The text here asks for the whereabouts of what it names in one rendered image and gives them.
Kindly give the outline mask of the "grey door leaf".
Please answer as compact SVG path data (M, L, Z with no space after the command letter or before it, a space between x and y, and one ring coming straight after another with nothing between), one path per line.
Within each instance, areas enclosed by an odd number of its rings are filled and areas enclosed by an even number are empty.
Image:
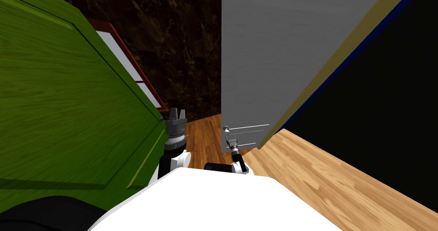
M222 126L255 148L377 0L222 0Z

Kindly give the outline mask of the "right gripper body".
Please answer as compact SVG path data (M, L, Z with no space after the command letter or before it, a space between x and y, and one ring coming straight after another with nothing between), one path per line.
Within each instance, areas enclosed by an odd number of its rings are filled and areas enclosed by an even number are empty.
M231 150L237 150L238 149L238 144L237 144L236 137L230 132L228 126L224 126L223 130L225 132L225 141L226 141L226 144L228 145L228 147Z

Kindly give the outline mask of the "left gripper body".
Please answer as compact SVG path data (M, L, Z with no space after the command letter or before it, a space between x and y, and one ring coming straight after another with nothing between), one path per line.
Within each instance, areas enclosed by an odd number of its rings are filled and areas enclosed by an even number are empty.
M166 133L169 136L182 136L185 134L187 119L168 118L166 120Z

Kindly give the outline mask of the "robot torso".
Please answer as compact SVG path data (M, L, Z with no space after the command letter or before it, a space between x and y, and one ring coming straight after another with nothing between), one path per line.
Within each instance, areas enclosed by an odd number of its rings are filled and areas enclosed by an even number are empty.
M177 168L88 231L341 231L269 177Z

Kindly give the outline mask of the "green wooden door leaf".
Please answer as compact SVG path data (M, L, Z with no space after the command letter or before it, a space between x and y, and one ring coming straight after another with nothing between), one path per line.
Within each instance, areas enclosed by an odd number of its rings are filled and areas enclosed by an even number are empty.
M111 209L148 185L159 119L74 6L0 0L0 213L54 195Z

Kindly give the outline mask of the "red framed window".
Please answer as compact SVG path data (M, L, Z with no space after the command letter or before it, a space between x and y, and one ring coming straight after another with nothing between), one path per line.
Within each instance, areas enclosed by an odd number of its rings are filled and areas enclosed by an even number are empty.
M168 112L169 109L165 106L164 102L161 100L158 93L153 88L146 75L143 73L138 62L134 59L134 56L128 49L127 45L123 42L119 34L116 32L114 26L110 22L106 21L90 18L87 20L100 38L102 38L102 40L107 44L108 48L112 51L120 63L124 66L135 83L148 97L149 101L154 105L154 107L160 113Z

